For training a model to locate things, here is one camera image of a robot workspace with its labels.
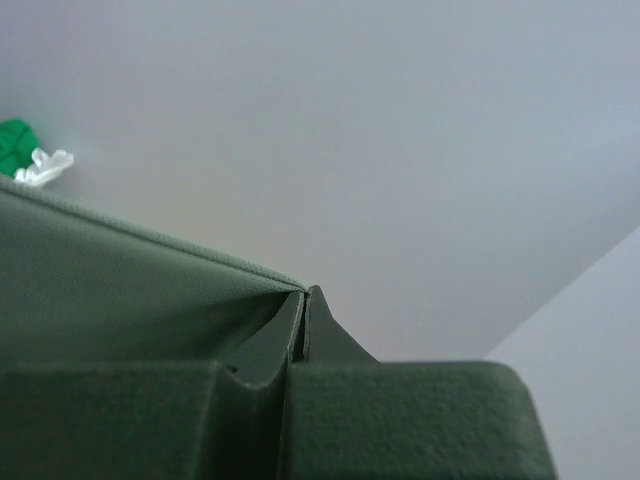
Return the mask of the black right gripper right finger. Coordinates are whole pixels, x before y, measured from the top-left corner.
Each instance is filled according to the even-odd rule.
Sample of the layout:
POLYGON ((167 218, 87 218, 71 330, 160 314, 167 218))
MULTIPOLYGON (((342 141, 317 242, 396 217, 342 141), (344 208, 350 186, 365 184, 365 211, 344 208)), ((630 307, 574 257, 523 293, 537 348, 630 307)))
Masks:
POLYGON ((530 392, 487 361, 383 363, 306 299, 287 376, 291 479, 553 479, 530 392))

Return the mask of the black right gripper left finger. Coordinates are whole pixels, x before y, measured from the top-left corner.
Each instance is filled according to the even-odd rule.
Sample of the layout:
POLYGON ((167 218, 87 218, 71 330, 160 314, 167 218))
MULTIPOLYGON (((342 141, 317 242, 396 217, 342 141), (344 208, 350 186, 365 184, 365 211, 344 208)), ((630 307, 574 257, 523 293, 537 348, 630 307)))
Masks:
POLYGON ((254 297, 225 354, 19 361, 1 376, 5 479, 275 479, 301 292, 254 297))

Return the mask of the dark grey t shirt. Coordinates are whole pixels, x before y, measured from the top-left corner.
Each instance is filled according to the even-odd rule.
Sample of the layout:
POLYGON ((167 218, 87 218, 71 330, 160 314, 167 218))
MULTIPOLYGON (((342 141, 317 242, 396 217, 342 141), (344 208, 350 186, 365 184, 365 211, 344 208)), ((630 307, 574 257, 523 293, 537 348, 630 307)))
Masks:
POLYGON ((221 358, 301 290, 269 269, 1 184, 3 361, 221 358))

